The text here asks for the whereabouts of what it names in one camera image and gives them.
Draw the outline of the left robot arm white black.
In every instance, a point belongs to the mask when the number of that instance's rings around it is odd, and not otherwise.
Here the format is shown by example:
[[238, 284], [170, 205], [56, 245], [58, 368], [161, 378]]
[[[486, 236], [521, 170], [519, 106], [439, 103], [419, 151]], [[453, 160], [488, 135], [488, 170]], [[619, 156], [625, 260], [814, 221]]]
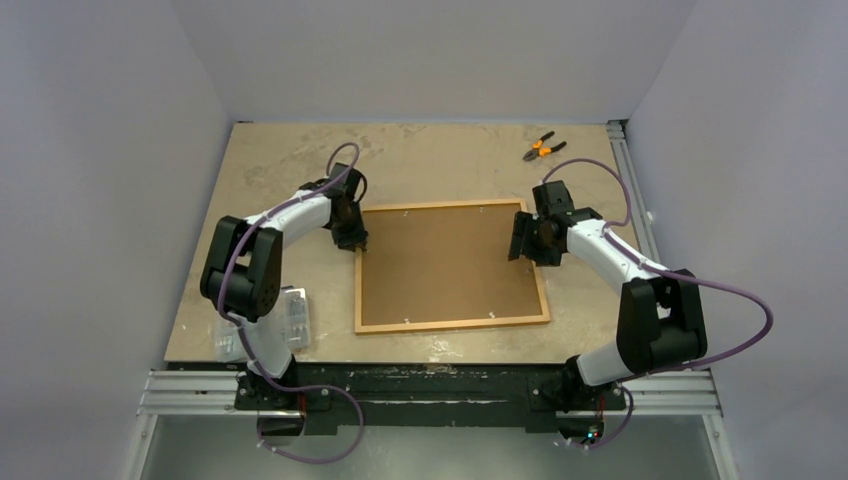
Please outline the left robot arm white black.
[[298, 395], [298, 382], [286, 374], [293, 355], [265, 320], [282, 292], [284, 251], [317, 229], [329, 231], [340, 250], [364, 250], [360, 202], [367, 189], [363, 173], [340, 163], [282, 204], [245, 218], [224, 216], [215, 226], [200, 292], [236, 328], [249, 370], [263, 377], [259, 395], [272, 408], [287, 408]]

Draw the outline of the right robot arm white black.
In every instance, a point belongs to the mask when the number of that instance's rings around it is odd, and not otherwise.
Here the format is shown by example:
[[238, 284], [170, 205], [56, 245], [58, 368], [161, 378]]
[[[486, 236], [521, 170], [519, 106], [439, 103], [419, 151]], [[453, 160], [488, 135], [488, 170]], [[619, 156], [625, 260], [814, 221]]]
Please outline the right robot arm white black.
[[576, 208], [561, 181], [532, 190], [535, 213], [514, 216], [508, 258], [557, 267], [566, 254], [582, 260], [619, 296], [616, 336], [569, 358], [545, 396], [568, 411], [584, 407], [614, 383], [702, 358], [708, 347], [701, 296], [687, 270], [671, 271], [622, 241], [590, 207]]

